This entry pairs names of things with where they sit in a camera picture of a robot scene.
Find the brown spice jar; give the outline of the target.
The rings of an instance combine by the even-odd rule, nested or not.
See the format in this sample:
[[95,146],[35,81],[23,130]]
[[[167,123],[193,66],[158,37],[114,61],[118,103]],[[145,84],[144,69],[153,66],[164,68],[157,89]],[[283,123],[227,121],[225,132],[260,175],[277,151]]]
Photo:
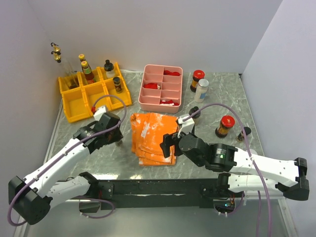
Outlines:
[[199,107],[194,106],[193,108],[191,108],[189,111],[189,115],[193,115],[192,119],[194,120],[195,125],[198,125],[201,116],[201,111],[199,110]]

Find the dark spice shaker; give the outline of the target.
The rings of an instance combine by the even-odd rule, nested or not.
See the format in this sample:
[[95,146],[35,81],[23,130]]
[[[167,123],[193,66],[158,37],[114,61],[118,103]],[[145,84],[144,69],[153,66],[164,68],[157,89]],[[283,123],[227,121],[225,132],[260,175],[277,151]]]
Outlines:
[[120,78],[119,77],[114,77],[113,78],[113,83],[115,86],[116,93],[122,93],[122,87],[120,83]]

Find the sauce bottle green label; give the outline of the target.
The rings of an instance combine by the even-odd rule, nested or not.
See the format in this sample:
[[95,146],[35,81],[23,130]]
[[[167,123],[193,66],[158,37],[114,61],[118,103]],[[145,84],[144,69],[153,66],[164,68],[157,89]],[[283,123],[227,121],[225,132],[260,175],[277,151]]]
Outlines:
[[92,69],[87,61],[81,62],[81,68],[82,68],[82,71],[84,73],[84,76],[85,76],[87,83],[88,84],[95,83],[96,82],[95,75],[92,72]]

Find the white bottle black cap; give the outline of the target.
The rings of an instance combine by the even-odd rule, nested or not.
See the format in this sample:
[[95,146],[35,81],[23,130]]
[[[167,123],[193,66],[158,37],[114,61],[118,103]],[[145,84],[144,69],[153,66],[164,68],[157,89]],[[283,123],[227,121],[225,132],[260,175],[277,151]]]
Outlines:
[[108,79],[114,78],[116,76],[116,73],[115,73],[115,70],[114,70],[114,65],[108,59],[105,60],[104,70],[105,70],[105,73],[106,73],[106,77]]

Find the sauce bottle yellow cap back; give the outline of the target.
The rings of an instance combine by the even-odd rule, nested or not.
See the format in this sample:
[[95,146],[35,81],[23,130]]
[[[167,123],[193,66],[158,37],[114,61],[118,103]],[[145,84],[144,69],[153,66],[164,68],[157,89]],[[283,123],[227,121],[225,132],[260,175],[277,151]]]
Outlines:
[[85,55],[84,55],[84,54],[80,54],[80,55],[78,56],[78,58],[79,58],[79,60],[80,60],[81,62],[83,62],[83,61],[85,61],[85,60],[86,60],[86,58],[85,58]]

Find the brass clamp wall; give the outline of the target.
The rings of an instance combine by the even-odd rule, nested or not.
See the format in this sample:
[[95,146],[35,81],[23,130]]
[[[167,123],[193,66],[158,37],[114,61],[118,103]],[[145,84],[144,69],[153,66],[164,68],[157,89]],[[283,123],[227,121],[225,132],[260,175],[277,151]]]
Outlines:
[[57,63],[61,63],[61,53],[59,51],[51,51],[51,54]]
[[59,45],[57,45],[57,44],[55,44],[53,42],[50,45],[53,47],[53,51],[54,52],[60,52],[61,51]]

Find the dark spice jar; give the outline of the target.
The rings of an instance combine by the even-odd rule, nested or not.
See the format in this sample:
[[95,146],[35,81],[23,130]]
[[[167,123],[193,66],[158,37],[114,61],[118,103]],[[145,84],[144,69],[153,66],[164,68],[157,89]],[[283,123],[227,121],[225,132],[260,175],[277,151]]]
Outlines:
[[120,146],[120,145],[123,144],[123,142],[122,142],[122,140],[120,139],[119,141],[116,141],[115,144],[116,144],[116,146]]

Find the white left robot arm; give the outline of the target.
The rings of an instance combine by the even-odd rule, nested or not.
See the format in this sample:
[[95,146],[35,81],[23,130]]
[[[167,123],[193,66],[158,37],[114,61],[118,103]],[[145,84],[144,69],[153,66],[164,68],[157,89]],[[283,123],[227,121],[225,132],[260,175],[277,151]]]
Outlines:
[[34,225],[48,212],[72,198],[79,197],[94,202],[104,202],[115,209],[112,202],[101,198],[99,180],[89,172],[59,183],[59,177],[80,160],[91,155],[105,145],[123,138],[120,125],[124,118],[110,113],[97,112],[94,121],[79,128],[68,143],[49,161],[24,178],[15,176],[8,184],[8,222],[18,226],[11,219],[15,210],[25,223]]

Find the yellow plastic bin organizer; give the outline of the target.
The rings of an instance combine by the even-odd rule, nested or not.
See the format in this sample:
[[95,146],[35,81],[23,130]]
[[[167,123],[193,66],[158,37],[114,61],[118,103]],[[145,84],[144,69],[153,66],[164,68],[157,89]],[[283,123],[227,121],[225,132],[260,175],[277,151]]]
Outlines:
[[[132,105],[131,95],[118,63],[114,63],[114,70],[116,76],[120,78],[122,93],[116,93],[113,79],[106,77],[103,67],[96,67],[93,70],[96,82],[92,84],[87,83],[83,72],[78,72],[74,76],[58,78],[63,110],[69,123],[92,117],[91,108],[94,102],[103,95],[115,95],[123,100],[126,106]],[[71,83],[75,83],[78,87],[69,89]]]

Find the red white sock bottom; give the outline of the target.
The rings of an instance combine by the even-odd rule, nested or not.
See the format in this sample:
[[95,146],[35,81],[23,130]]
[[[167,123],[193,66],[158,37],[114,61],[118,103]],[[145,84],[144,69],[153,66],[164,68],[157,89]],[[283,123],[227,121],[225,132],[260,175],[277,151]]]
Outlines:
[[175,102],[174,100],[167,99],[167,100],[160,100],[159,102],[162,106],[179,106],[180,104]]

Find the red sock middle compartment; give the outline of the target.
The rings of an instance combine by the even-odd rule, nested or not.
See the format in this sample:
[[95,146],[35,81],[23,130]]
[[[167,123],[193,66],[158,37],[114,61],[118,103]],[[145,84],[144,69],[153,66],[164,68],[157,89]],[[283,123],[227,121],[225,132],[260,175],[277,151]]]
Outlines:
[[154,83],[154,82],[144,84],[143,87],[147,89],[160,89],[161,88],[161,86],[158,83]]

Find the red sock compartment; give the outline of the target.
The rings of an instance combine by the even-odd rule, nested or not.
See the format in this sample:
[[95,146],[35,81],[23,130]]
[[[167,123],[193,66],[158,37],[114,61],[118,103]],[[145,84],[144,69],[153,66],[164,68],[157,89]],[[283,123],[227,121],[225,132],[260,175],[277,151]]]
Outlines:
[[161,88],[161,86],[158,83],[154,83],[154,82],[144,84],[143,87],[147,89],[160,89]]
[[164,70],[163,74],[166,76],[180,76],[181,75],[179,72],[171,72],[169,70]]

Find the red sock top compartment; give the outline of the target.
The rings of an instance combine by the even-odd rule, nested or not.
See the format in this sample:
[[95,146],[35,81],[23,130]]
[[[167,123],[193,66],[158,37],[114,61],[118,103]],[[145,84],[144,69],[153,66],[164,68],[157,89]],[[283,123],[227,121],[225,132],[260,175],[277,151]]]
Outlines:
[[166,76],[180,76],[181,75],[179,72],[171,72],[169,70],[164,70],[163,74]]

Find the red lid sauce jar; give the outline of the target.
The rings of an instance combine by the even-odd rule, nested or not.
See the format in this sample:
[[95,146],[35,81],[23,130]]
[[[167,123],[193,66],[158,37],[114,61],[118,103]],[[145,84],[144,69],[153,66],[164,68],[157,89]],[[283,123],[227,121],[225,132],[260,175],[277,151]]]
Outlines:
[[194,93],[196,92],[198,82],[201,79],[204,79],[204,77],[205,77],[205,72],[202,71],[202,70],[195,70],[193,72],[192,83],[190,85],[190,89],[191,89],[192,92],[194,92]]

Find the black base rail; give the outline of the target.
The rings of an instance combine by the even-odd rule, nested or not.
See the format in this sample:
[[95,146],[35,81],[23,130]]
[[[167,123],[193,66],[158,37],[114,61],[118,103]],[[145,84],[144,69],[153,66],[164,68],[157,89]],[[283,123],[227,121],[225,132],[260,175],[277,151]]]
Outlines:
[[84,197],[112,202],[116,208],[213,208],[213,201],[241,197],[228,190],[227,178],[100,180]]

